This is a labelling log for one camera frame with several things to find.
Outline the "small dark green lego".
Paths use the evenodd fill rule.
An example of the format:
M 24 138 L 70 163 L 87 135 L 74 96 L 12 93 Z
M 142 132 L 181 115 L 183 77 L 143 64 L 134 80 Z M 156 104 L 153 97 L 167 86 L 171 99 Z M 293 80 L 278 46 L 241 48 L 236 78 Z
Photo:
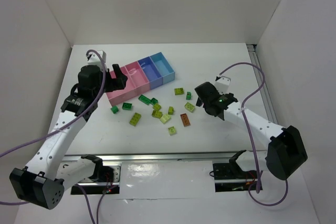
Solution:
M 191 99 L 191 93 L 190 92 L 187 92 L 187 94 L 186 94 L 186 100 L 190 100 Z
M 113 106 L 110 110 L 112 111 L 113 114 L 116 114 L 119 112 L 119 109 L 117 106 Z

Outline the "brown orange lego brick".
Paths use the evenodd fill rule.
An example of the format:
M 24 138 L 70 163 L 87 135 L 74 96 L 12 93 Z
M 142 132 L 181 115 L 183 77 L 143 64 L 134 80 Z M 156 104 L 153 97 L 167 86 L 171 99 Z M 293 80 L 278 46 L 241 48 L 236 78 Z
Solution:
M 184 127 L 187 127 L 187 126 L 191 125 L 186 113 L 181 114 L 180 117 L 181 117 L 181 120 L 182 120 L 182 123 L 183 123 Z

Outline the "lime lego brick top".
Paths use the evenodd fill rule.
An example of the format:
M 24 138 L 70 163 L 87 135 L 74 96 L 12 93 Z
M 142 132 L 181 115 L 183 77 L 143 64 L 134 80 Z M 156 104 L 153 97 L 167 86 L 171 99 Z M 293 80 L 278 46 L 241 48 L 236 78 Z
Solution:
M 184 94 L 184 89 L 183 88 L 175 88 L 174 89 L 174 94 L 175 95 L 183 95 Z

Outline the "dark green square lego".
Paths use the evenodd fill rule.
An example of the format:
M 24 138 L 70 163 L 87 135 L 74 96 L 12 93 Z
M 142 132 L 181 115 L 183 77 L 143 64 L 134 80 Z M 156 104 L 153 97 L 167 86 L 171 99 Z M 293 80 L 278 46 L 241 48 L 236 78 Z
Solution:
M 122 105 L 122 109 L 127 110 L 127 111 L 132 110 L 132 103 L 124 102 L 123 105 Z

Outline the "small lime lego brick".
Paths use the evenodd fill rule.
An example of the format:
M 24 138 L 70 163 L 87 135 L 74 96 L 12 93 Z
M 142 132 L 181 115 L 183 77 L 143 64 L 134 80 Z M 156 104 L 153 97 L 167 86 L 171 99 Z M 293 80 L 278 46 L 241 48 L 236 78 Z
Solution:
M 173 113 L 174 113 L 174 108 L 172 106 L 170 106 L 169 109 L 168 109 L 168 114 L 173 115 Z

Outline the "long dark green lego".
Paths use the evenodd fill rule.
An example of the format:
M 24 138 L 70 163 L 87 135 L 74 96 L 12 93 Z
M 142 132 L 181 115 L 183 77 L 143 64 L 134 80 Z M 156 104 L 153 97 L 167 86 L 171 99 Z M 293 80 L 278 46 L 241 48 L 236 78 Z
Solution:
M 151 103 L 151 100 L 144 95 L 140 95 L 138 100 L 143 102 L 146 105 L 149 105 Z

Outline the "pale yellow lego brick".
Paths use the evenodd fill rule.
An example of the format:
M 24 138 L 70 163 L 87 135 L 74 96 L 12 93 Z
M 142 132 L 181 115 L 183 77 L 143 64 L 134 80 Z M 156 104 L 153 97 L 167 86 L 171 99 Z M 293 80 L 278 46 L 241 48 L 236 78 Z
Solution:
M 167 123 L 169 120 L 171 119 L 171 115 L 169 114 L 164 114 L 162 115 L 162 117 L 160 118 L 160 121 L 165 124 Z

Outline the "pale lime lego bottom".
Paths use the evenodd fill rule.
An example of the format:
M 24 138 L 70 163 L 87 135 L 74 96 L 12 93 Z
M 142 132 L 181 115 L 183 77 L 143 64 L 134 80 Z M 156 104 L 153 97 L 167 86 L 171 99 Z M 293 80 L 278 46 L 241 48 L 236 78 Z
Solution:
M 177 133 L 176 128 L 174 126 L 168 128 L 169 135 L 175 135 Z

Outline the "lime long lego brick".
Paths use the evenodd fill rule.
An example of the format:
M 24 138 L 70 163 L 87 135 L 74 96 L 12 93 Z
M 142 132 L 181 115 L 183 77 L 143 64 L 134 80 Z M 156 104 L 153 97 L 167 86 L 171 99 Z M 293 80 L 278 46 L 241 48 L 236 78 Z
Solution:
M 130 120 L 129 123 L 130 123 L 132 126 L 136 126 L 136 125 L 138 124 L 140 118 L 141 118 L 141 114 L 135 112 L 134 115 L 132 116 L 132 118 L 131 118 L 131 120 Z

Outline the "dark green lego brick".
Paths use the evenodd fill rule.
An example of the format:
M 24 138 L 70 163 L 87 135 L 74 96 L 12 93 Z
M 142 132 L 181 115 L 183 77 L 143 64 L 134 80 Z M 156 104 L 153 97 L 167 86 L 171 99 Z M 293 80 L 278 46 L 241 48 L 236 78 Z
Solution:
M 156 98 L 152 98 L 152 99 L 150 100 L 150 102 L 151 102 L 152 105 L 155 105 L 155 104 L 158 103 L 158 100 L 157 100 Z

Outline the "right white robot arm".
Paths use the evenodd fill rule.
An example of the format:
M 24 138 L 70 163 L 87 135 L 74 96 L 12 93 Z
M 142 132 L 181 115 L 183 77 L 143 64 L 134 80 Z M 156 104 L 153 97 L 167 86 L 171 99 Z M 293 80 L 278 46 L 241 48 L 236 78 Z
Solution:
M 287 128 L 274 124 L 250 109 L 242 108 L 232 93 L 219 92 L 210 82 L 204 82 L 195 88 L 198 96 L 197 106 L 205 112 L 230 122 L 240 129 L 250 129 L 254 140 L 258 140 L 265 151 L 239 151 L 229 160 L 235 173 L 256 170 L 271 172 L 277 179 L 286 180 L 307 159 L 308 155 L 299 130 L 294 126 Z

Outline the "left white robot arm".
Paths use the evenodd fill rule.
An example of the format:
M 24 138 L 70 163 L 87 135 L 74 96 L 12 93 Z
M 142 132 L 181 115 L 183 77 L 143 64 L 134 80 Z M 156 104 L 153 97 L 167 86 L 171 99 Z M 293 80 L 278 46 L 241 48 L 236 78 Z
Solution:
M 99 66 L 87 65 L 78 73 L 78 82 L 65 98 L 55 124 L 55 134 L 44 141 L 35 156 L 24 166 L 14 168 L 9 176 L 17 197 L 46 209 L 54 209 L 64 192 L 81 180 L 100 179 L 103 161 L 94 155 L 81 156 L 75 163 L 61 168 L 60 164 L 71 143 L 98 107 L 105 92 L 123 90 L 128 80 L 118 64 L 115 76 Z

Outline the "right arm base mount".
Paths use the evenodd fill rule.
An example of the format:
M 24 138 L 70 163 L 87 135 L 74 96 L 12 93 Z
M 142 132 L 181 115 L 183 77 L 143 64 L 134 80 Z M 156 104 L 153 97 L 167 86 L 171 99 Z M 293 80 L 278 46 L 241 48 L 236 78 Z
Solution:
M 209 175 L 214 179 L 217 193 L 247 191 L 249 187 L 256 190 L 257 173 L 254 170 L 234 173 L 229 163 L 214 163 Z

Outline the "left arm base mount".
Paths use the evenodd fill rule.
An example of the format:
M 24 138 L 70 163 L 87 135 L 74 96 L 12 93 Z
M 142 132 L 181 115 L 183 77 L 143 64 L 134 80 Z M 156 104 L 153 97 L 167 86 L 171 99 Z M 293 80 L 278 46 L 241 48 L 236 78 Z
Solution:
M 97 180 L 85 178 L 78 182 L 87 195 L 116 195 L 120 193 L 121 166 L 112 164 L 104 166 Z

